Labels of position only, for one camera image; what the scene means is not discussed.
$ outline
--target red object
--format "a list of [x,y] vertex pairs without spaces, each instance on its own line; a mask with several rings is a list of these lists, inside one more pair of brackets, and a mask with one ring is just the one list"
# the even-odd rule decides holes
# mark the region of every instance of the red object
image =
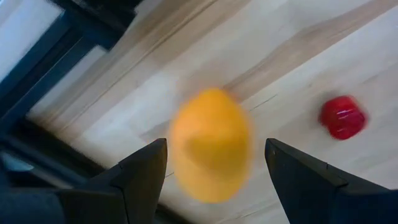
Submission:
[[360,132],[368,118],[352,96],[339,96],[323,105],[319,121],[334,138],[345,140]]

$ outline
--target red pepper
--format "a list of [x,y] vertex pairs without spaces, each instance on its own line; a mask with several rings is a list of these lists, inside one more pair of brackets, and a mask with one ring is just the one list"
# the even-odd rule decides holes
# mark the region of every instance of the red pepper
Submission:
[[345,140],[359,133],[368,118],[352,96],[339,96],[323,105],[319,121],[334,138]]

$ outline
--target wood grain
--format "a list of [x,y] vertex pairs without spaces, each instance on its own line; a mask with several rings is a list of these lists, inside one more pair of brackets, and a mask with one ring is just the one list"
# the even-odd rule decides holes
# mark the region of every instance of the wood grain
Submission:
[[[398,188],[397,6],[398,0],[157,2],[81,82],[30,116],[112,166],[167,137],[181,103],[205,88],[224,88],[254,123],[249,182],[226,203],[203,204],[181,191],[168,164],[160,201],[193,223],[288,223],[266,168],[266,138]],[[317,116],[325,100],[342,94],[355,96],[371,120],[354,138],[335,141]]]

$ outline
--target wooden floor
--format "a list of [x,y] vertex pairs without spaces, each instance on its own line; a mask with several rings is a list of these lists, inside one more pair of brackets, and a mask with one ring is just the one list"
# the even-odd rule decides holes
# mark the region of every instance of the wooden floor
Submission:
[[[266,169],[266,138],[398,188],[397,5],[146,0],[110,53],[63,80],[29,116],[112,166],[167,137],[171,117],[187,98],[211,86],[228,90],[255,124],[250,181],[227,203],[202,204],[181,191],[169,163],[160,201],[193,223],[288,223]],[[357,97],[371,120],[359,135],[339,142],[318,124],[317,113],[342,94]]]

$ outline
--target dark metal frame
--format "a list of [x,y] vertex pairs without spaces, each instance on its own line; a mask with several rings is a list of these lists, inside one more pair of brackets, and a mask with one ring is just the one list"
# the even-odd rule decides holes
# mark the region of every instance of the dark metal frame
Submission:
[[[0,83],[0,150],[76,187],[105,168],[25,115],[93,47],[110,50],[124,31],[113,29],[72,4],[60,6],[65,12]],[[165,207],[159,207],[155,219],[158,223],[184,223]]]

